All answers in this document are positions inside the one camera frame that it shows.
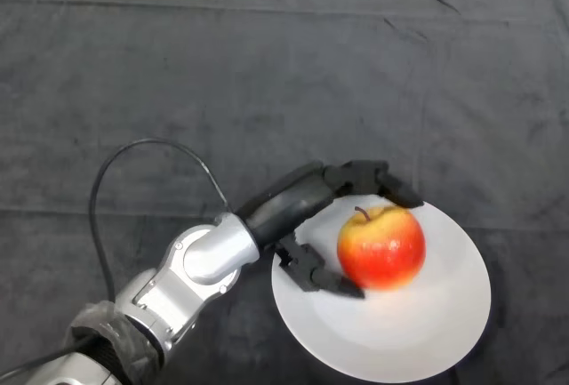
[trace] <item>apple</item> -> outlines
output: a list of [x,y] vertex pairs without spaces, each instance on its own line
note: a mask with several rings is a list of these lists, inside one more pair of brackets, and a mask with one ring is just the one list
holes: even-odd
[[360,287],[376,290],[410,283],[425,261],[419,222],[398,206],[356,210],[338,237],[338,258],[346,276]]

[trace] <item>white plate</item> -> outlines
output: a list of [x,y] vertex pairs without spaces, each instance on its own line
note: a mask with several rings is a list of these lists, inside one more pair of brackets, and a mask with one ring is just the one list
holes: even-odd
[[[296,230],[327,268],[341,271],[338,232],[354,206],[390,205],[376,197],[344,197]],[[477,343],[490,312],[490,280],[469,236],[436,207],[411,212],[421,224],[427,257],[406,287],[366,291],[365,300],[329,292],[304,293],[278,266],[273,294],[294,337],[330,367],[368,381],[398,383],[428,378],[458,363]]]

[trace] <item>gray cloth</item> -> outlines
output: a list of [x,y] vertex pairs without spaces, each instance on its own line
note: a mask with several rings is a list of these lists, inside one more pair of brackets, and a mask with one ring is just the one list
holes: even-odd
[[[569,0],[0,0],[0,370],[104,297],[85,203],[141,136],[187,143],[237,206],[312,159],[383,158],[484,255],[493,314],[427,384],[569,382]],[[100,197],[118,286],[220,210],[140,148]],[[162,383],[350,384],[290,335],[269,259],[210,306]]]

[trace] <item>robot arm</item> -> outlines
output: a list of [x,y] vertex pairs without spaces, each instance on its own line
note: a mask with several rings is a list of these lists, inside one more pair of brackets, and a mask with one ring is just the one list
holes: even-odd
[[92,334],[92,346],[42,366],[28,385],[145,385],[168,362],[202,308],[227,292],[240,269],[272,250],[304,291],[363,293],[345,277],[325,270],[311,247],[297,246],[294,230],[334,198],[377,194],[404,207],[422,205],[386,162],[356,161],[340,167],[307,164],[285,176],[216,225],[188,229],[172,241],[158,269],[135,277],[116,304],[88,307],[74,321],[75,338]]

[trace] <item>apple stem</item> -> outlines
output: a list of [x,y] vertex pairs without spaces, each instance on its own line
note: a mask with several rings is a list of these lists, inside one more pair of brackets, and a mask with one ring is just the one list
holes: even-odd
[[365,216],[365,218],[367,219],[368,222],[372,220],[372,218],[370,218],[370,215],[367,214],[367,212],[366,212],[364,209],[362,209],[361,207],[356,206],[356,207],[354,207],[354,210],[357,211],[357,212],[362,213],[362,214]]

